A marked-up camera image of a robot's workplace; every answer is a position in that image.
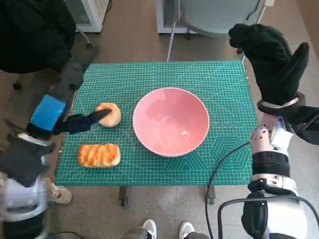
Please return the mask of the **bare black robot left hand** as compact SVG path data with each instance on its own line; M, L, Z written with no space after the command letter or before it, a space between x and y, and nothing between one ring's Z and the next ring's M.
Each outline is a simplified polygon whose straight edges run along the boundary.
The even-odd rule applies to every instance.
M63 132L76 134L88 131L92 125L108 116L112 110L104 109L85 116L76 114L66 119L68 104L84 82L84 73L96 57L99 48L92 45L79 58L70 58L59 72L54 89L45 94L35 108L27 125L27 132L35 137L49 139Z

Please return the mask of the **black gloved robot right hand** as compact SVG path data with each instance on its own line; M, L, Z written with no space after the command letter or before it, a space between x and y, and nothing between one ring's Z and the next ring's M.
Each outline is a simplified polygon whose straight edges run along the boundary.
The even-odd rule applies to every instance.
M309 61L307 42L292 52L282 33L262 24L236 24L229 36L230 45L242 49L250 61L263 101L284 105L297 96Z

